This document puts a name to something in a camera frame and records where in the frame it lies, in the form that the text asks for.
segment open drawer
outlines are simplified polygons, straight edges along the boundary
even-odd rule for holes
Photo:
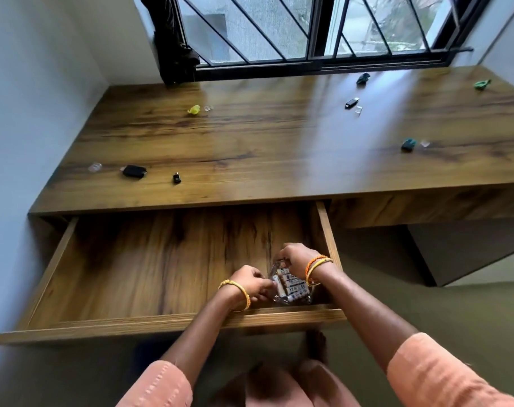
[[[244,264],[266,272],[285,242],[340,264],[321,201],[72,218],[15,331],[0,345],[182,331]],[[344,319],[324,291],[311,306],[250,308],[223,328],[304,328]]]

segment black curtain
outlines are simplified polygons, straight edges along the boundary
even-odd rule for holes
[[[182,42],[172,0],[140,0],[150,12],[155,32],[159,73],[167,85],[194,81],[199,54]]]

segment wooden desk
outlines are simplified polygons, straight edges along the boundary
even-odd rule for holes
[[[111,88],[31,209],[72,219],[0,344],[178,332],[221,280],[266,269],[286,241],[341,265],[329,216],[347,227],[514,217],[511,85],[479,67],[374,73],[361,89],[357,76]],[[344,109],[353,97],[360,116]],[[195,104],[214,108],[188,115]],[[402,153],[407,137],[430,146]],[[89,172],[94,162],[103,169]],[[149,172],[123,177],[126,164]],[[329,198],[328,211],[312,201]],[[343,319],[317,294],[224,328]]]
[[[361,89],[357,77],[112,87],[31,213],[514,184],[510,84],[483,67],[372,73]],[[486,91],[473,88],[488,78]],[[361,98],[360,116],[344,109],[353,97]],[[187,114],[195,104],[200,114]],[[213,110],[204,111],[206,105]],[[406,137],[430,146],[402,153]],[[103,170],[89,172],[94,162]],[[119,169],[126,164],[149,172],[139,181],[123,177]],[[175,172],[182,177],[179,185],[172,183]]]

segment desk surface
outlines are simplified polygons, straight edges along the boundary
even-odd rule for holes
[[[111,87],[36,214],[514,183],[514,88],[483,67]],[[492,78],[484,92],[475,81]],[[359,97],[361,115],[344,104]],[[200,114],[187,110],[195,104]],[[205,112],[204,106],[212,105]],[[404,138],[427,140],[402,153]],[[92,173],[98,162],[103,169]],[[141,180],[122,176],[145,166]],[[179,172],[182,183],[174,185]]]

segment yellow bangle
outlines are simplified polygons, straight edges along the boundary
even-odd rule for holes
[[[222,281],[220,286],[217,288],[218,290],[223,287],[225,284],[232,284],[232,285],[235,285],[237,286],[241,292],[244,293],[244,295],[246,296],[246,308],[244,308],[243,310],[233,310],[234,312],[236,313],[239,313],[241,311],[245,311],[249,308],[249,306],[252,305],[252,300],[251,298],[249,297],[249,294],[246,292],[246,289],[244,287],[242,287],[240,284],[238,284],[236,281],[233,281],[233,280],[225,280],[225,281]]]
[[[310,287],[315,287],[316,285],[320,285],[321,283],[310,283],[310,277],[312,275],[312,272],[317,268],[319,267],[320,265],[324,264],[324,263],[331,263],[332,262],[332,259],[330,258],[322,258],[320,260],[317,260],[314,265],[312,267],[310,267],[310,269],[308,270],[308,275],[306,276],[306,284],[309,285]]]

